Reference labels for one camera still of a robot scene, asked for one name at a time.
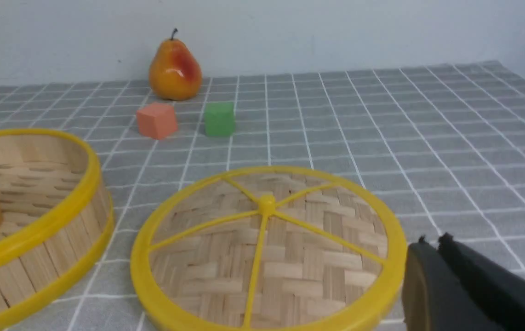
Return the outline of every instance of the yellow plastic rim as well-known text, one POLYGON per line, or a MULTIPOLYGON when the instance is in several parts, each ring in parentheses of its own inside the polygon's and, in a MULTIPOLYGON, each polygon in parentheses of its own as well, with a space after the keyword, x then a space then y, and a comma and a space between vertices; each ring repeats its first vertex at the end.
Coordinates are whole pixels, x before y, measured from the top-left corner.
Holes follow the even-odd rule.
MULTIPOLYGON (((93 195, 99 186, 100 176, 98 175, 101 174, 101 167, 99 167, 99 159, 97 155, 88 144, 76 136, 62 131, 40 128, 0 130, 0 137, 17 135, 55 136, 70 140, 86 151, 88 162, 86 172, 68 197, 49 212, 35 220, 35 222, 32 222, 10 237, 0 240, 0 266, 14 260, 37 245, 40 245, 40 243, 46 241, 56 232, 69 224, 78 212, 91 202, 93 195)), ((51 283, 46 288, 38 291, 35 295, 29 297, 23 302, 0 312, 0 330, 34 314, 73 287, 73 285, 75 285, 75 283, 77 283, 92 268, 105 251, 114 230, 113 218, 113 203, 110 197, 107 225, 105 226, 105 229, 103 229, 101 236, 89 249, 86 256, 81 258, 68 272, 64 273, 54 281, 54 283, 51 283)))
POLYGON ((80 182, 68 197, 25 228, 10 237, 0 240, 0 266, 7 264, 46 241, 69 224, 78 212, 91 201, 99 185, 99 176, 97 174, 101 173, 99 159, 93 149, 72 134, 40 128, 0 130, 0 137, 18 135, 44 135, 70 140, 86 151, 88 162, 80 182))
POLYGON ((268 329, 268 331, 369 331, 378 325, 382 318, 384 318, 389 312, 395 300, 397 299, 397 293, 404 276, 407 243, 397 218, 395 218, 393 212, 376 196, 372 195, 372 193, 365 190, 363 187, 349 182, 344 178, 340 178, 326 172, 306 168, 272 166, 243 168, 229 172, 223 172, 216 176, 201 180, 174 194, 167 201, 162 203, 162 205, 160 205, 148 218, 146 224, 144 224, 142 229, 139 231, 136 242, 134 243, 134 247, 132 248, 130 268, 132 282, 138 294, 138 298, 151 317, 151 320, 155 323, 156 327, 161 330, 170 331, 265 331, 265 329, 252 329, 250 328, 249 323, 250 312, 252 310, 252 298, 254 297, 254 289, 257 282, 257 270, 260 265, 259 262, 261 247, 264 243, 264 229, 267 226, 268 218, 270 216, 282 218, 286 222, 299 225, 302 228, 306 228, 307 230, 328 237, 329 239, 332 239, 333 241, 336 241, 337 243, 344 245, 349 249, 355 250, 357 253, 361 253, 365 257, 382 264, 382 272, 363 296, 361 296, 353 304, 336 312, 336 314, 312 323, 297 325, 294 327, 284 327, 281 329, 268 329), (232 180, 232 177, 234 176, 261 172, 291 172, 296 174, 304 174, 306 176, 314 176, 327 180, 329 183, 316 187, 310 187, 290 195, 290 197, 287 197, 283 201, 275 203, 273 197, 263 196, 257 198, 252 193, 246 191, 244 187, 241 187, 238 183, 232 180), (173 235, 172 237, 164 241, 160 241, 157 244, 151 244, 155 231, 168 212, 172 211, 172 209, 180 201, 183 201, 185 198, 189 197, 189 195, 220 180, 225 180, 229 184, 232 184, 254 202, 258 203, 259 210, 216 218, 207 223, 197 225, 193 228, 189 228, 181 233, 173 235), (356 247, 355 245, 344 241, 340 237, 326 233, 319 228, 315 228, 309 224, 306 224, 305 222, 296 220, 288 215, 285 215, 284 213, 276 211, 275 209, 280 205, 284 205, 285 203, 288 203, 289 201, 292 201, 298 197, 302 197, 308 193, 311 193, 312 191, 322 190, 335 185, 342 186, 357 194, 375 210, 381 219, 387 234, 388 255, 386 259, 379 258, 378 256, 375 256, 374 254, 371 254, 360 247, 356 247), (259 231, 258 243, 254 256, 251 283, 248 291, 248 299, 246 301, 244 325, 242 327, 229 327, 226 325, 219 325, 202 320, 177 306, 172 300, 168 299, 164 293, 162 293, 162 290, 157 285, 151 272, 148 258, 149 252, 151 252, 153 249, 164 247, 169 243, 172 243, 187 235, 191 235, 203 228, 209 228, 210 226, 215 226, 217 224, 230 222, 231 220, 256 214, 262 215, 261 230, 259 231))

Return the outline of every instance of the pear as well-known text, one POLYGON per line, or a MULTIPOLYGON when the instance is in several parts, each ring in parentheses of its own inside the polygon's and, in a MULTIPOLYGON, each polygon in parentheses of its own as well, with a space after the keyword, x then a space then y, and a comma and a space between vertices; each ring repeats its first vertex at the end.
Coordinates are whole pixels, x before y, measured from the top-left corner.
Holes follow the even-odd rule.
POLYGON ((170 39, 163 41, 150 65, 148 80, 154 94, 170 100, 187 100, 199 92, 201 67, 187 46, 175 39, 175 28, 170 39))

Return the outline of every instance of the grid pattern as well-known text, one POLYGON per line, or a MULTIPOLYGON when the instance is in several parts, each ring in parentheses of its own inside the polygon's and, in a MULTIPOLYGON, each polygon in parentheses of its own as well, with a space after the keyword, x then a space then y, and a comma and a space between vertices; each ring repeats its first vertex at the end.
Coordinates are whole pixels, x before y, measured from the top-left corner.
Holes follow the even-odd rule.
MULTIPOLYGON (((0 86, 0 129, 48 127, 87 140, 119 222, 86 279, 11 329, 154 330, 129 279, 143 221, 168 196, 228 169, 288 164, 376 193, 408 241, 443 231, 525 278, 525 80, 499 63, 204 79, 176 103, 179 131, 138 133, 157 101, 146 81, 0 86), (234 101, 237 132, 208 138, 205 103, 234 101)), ((379 330, 402 330, 397 304, 379 330)))

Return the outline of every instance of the white grid line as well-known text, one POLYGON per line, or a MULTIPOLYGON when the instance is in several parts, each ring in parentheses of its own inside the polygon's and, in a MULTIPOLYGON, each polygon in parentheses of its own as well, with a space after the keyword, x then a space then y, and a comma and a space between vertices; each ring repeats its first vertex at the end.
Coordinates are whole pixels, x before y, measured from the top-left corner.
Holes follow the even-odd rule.
MULTIPOLYGON (((350 76, 348 75, 348 72, 346 72, 346 76, 348 77, 348 80, 352 82, 352 80, 350 79, 350 76)), ((361 100, 361 102, 363 102, 363 99, 361 98, 360 94, 359 94, 359 91, 357 90, 357 87, 355 86, 354 88, 355 91, 357 91, 357 97, 361 100)), ((381 132, 381 129, 379 128, 379 126, 377 126, 377 123, 375 122, 375 120, 373 119, 373 116, 371 115, 371 113, 367 112, 369 114, 369 119, 371 119, 371 122, 373 123, 373 125, 375 126, 375 129, 377 130, 377 132, 379 133, 379 136, 381 136, 381 138, 383 139, 383 143, 385 143, 389 153, 391 154, 391 157, 393 157, 393 160, 395 161, 395 163, 397 164, 397 167, 401 170, 401 174, 404 176, 405 180, 408 182, 408 185, 410 186, 410 188, 412 189, 412 191, 414 192, 414 194, 416 195, 416 198, 418 199, 418 201, 420 202, 420 205, 422 206, 422 209, 426 212, 427 216, 428 216, 428 220, 430 220, 430 223, 432 224, 432 226, 436 229, 436 232, 439 234, 439 235, 442 235, 442 231, 440 230, 440 228, 436 225, 436 223, 434 222, 434 219, 432 218, 432 216, 430 215, 430 212, 428 211, 428 208, 426 207, 426 204, 424 203, 424 201, 422 200, 422 197, 418 194, 418 192, 416 191, 416 188, 414 187, 414 184, 412 184, 412 182, 410 182, 410 178, 407 176, 407 174, 405 173, 405 171, 403 170, 403 167, 401 167, 401 164, 399 163, 399 160, 397 160, 397 156, 395 156, 395 154, 393 153, 393 150, 391 149, 391 147, 389 146, 389 143, 387 142, 387 140, 385 139, 385 136, 383 136, 383 132, 381 132)))
POLYGON ((187 175, 187 168, 189 168, 189 160, 191 160, 191 153, 193 152, 193 148, 195 148, 195 141, 197 141, 197 136, 199 136, 199 129, 201 127, 201 120, 203 119, 203 115, 205 113, 205 105, 207 105, 207 97, 210 93, 211 89, 211 82, 213 81, 213 78, 210 78, 210 81, 207 84, 207 90, 205 92, 205 99, 203 102, 203 105, 201 107, 201 113, 199 114, 199 123, 197 124, 197 128, 195 129, 195 134, 193 135, 193 140, 191 141, 191 145, 189 146, 189 153, 187 154, 187 162, 185 162, 185 166, 183 167, 183 173, 181 174, 181 179, 179 180, 179 186, 178 189, 181 190, 183 188, 183 182, 185 181, 185 176, 187 175))
POLYGON ((293 74, 291 74, 291 82, 293 84, 293 90, 294 90, 295 95, 296 95, 297 109, 298 109, 298 111, 300 113, 300 121, 301 121, 301 128, 303 129, 303 138, 305 140, 305 148, 307 148, 307 156, 309 157, 309 167, 313 169, 314 168, 314 160, 311 158, 311 151, 309 150, 309 142, 307 140, 307 133, 306 133, 306 129, 305 129, 305 123, 304 123, 304 120, 303 120, 303 112, 301 111, 301 104, 299 102, 299 97, 298 97, 298 94, 297 94, 296 79, 293 76, 293 74))
POLYGON ((264 98, 267 115, 267 165, 271 165, 271 125, 269 123, 268 113, 268 91, 267 91, 267 75, 264 76, 264 98))
MULTIPOLYGON (((145 97, 144 99, 144 102, 146 102, 148 99, 148 96, 145 97)), ((132 117, 132 120, 130 121, 130 126, 132 125, 133 123, 133 117, 132 117)), ((122 132, 122 135, 120 137, 120 141, 121 139, 123 138, 123 136, 126 134, 126 132, 128 131, 128 129, 124 130, 124 132, 122 132)), ((157 145, 157 142, 158 141, 154 141, 153 142, 153 149, 151 150, 151 153, 154 151, 154 148, 156 147, 157 145)), ((113 146, 113 149, 117 148, 117 145, 119 144, 119 142, 117 144, 115 144, 113 146)), ((138 173, 138 176, 136 178, 136 184, 138 184, 140 178, 142 178, 142 175, 143 175, 143 170, 146 168, 146 165, 148 164, 148 160, 150 159, 150 154, 148 155, 148 157, 146 158, 144 164, 143 164, 143 167, 142 169, 140 170, 140 172, 138 173)), ((125 214, 126 211, 128 210, 128 208, 130 207, 130 203, 132 201, 132 199, 134 198, 134 191, 136 190, 136 186, 134 186, 130 192, 130 196, 128 197, 128 201, 126 202, 126 206, 124 207, 124 209, 122 210, 122 214, 125 214)), ((122 224, 122 222, 117 222, 117 224, 115 225, 115 228, 114 228, 114 232, 117 232, 119 227, 120 227, 120 224, 122 224)), ((75 312, 71 318, 71 322, 69 323, 68 325, 68 329, 67 331, 72 331, 75 323, 77 322, 77 318, 78 318, 78 315, 80 313, 80 310, 82 309, 82 305, 84 304, 84 301, 85 301, 85 298, 89 295, 89 291, 94 283, 94 280, 95 280, 95 277, 97 277, 97 274, 99 274, 99 271, 101 270, 101 262, 103 262, 104 260, 107 259, 107 254, 109 252, 109 249, 111 249, 111 245, 113 244, 114 242, 114 239, 115 239, 115 235, 112 235, 111 236, 111 239, 109 239, 109 244, 107 245, 107 248, 105 249, 105 252, 103 252, 103 256, 101 257, 101 260, 99 261, 99 264, 97 264, 97 267, 95 268, 95 271, 93 272, 90 280, 89 280, 89 283, 86 285, 85 287, 85 290, 83 292, 83 295, 81 296, 80 298, 80 301, 77 305, 77 308, 75 309, 75 312)))
MULTIPOLYGON (((232 111, 234 112, 234 118, 236 118, 236 106, 238 105, 238 88, 240 85, 240 76, 236 78, 236 92, 234 96, 234 106, 232 107, 232 111)), ((229 171, 229 162, 230 157, 232 155, 232 142, 234 140, 234 132, 232 132, 231 136, 229 136, 229 142, 228 142, 228 160, 226 161, 226 171, 229 171)))
POLYGON ((344 135, 344 130, 342 130, 342 126, 340 125, 340 120, 338 119, 338 116, 336 116, 334 105, 332 105, 332 99, 330 99, 330 96, 328 95, 328 91, 326 90, 326 85, 324 84, 324 80, 322 76, 321 75, 319 76, 320 76, 320 82, 322 83, 322 87, 324 88, 324 93, 326 93, 326 96, 328 98, 328 103, 330 104, 330 108, 332 109, 332 113, 334 114, 334 119, 336 119, 336 124, 338 124, 338 130, 340 131, 340 136, 342 136, 342 140, 344 141, 344 144, 346 145, 348 155, 350 157, 350 160, 353 162, 353 166, 354 166, 355 171, 357 172, 357 177, 359 178, 359 182, 364 187, 365 182, 363 181, 363 178, 361 178, 361 172, 359 171, 359 166, 357 166, 357 161, 353 157, 353 152, 350 150, 348 140, 346 139, 346 136, 344 135))

